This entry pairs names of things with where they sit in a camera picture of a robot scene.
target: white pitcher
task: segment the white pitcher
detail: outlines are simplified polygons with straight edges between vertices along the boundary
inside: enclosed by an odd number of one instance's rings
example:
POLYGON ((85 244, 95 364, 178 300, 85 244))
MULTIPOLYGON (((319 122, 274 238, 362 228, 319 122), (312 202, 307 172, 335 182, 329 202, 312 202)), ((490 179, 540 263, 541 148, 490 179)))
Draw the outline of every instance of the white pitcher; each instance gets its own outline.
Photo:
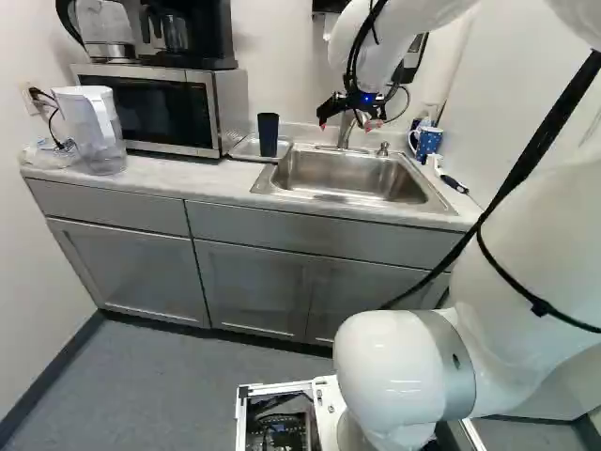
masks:
POLYGON ((67 86, 53 89, 54 98, 87 169, 110 175, 126 167, 121 124, 107 86, 67 86))

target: pitcher handle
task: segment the pitcher handle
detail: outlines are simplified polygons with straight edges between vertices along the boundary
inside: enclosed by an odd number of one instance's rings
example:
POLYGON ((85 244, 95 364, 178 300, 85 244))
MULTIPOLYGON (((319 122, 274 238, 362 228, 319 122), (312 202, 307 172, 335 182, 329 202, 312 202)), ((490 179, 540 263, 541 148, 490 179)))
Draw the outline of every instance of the pitcher handle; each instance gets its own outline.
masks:
POLYGON ((88 99, 92 105, 92 108, 94 109, 94 113, 96 113, 96 117, 98 118, 98 125, 100 126, 102 136, 109 143, 116 142, 115 130, 113 130, 113 124, 111 124, 109 110, 106 107, 106 102, 102 98, 102 95, 98 94, 95 96, 89 96, 88 99))

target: black cup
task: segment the black cup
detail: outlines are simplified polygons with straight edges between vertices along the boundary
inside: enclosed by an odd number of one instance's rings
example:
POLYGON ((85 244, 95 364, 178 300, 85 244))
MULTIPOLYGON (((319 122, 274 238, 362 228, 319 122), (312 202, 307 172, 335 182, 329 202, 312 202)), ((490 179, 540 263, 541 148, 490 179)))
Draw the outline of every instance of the black cup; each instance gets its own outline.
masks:
POLYGON ((256 115, 259 129, 261 156, 274 158, 278 154, 278 131, 280 115, 276 113, 259 113, 256 115))

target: faucet handle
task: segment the faucet handle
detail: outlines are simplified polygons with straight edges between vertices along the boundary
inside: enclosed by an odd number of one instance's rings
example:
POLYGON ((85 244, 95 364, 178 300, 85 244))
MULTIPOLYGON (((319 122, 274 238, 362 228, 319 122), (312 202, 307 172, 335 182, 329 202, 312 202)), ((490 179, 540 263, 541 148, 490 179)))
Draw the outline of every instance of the faucet handle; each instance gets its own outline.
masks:
POLYGON ((378 157, 388 157, 388 148, 390 145, 391 144, 388 141, 382 141, 382 144, 379 145, 379 150, 376 155, 378 157))

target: floor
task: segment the floor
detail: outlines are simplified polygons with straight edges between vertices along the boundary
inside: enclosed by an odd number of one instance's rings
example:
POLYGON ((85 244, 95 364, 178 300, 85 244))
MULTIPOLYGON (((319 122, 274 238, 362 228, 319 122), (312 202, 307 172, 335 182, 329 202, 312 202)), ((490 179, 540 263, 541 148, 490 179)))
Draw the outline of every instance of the floor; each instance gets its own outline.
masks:
POLYGON ((3 451, 231 451, 236 387, 331 360, 106 321, 3 451))

